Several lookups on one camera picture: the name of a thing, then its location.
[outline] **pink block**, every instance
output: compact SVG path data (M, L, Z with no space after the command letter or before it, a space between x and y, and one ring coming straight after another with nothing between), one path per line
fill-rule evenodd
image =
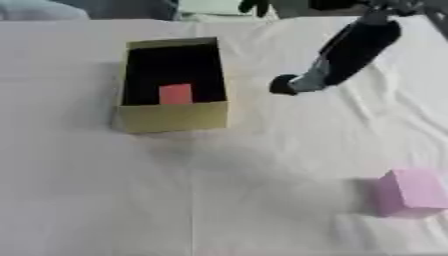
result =
M191 104L190 84L164 85L159 88L160 104Z
M428 170L392 170L375 182L382 216L427 217L448 209L437 174Z

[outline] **cloth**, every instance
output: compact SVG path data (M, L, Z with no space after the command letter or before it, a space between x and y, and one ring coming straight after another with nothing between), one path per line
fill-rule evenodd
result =
M350 21L1 23L0 253L447 254L448 215L378 218L366 185L446 177L448 45L427 20L339 87L268 92ZM230 128L111 129L125 43L196 36L220 38Z
M0 0L0 20L85 20L84 10L46 0Z

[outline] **open box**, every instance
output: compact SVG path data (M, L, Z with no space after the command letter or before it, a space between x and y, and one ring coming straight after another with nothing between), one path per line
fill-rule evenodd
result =
M228 101L216 38L131 42L116 120L129 133L223 128Z

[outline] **white table surface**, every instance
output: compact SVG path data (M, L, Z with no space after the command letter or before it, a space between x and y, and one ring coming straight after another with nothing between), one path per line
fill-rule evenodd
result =
M448 44L428 21L340 87L267 91L349 20L0 23L0 254L446 255L447 215L378 218L363 186L448 170ZM221 40L231 127L112 130L125 42L195 36Z

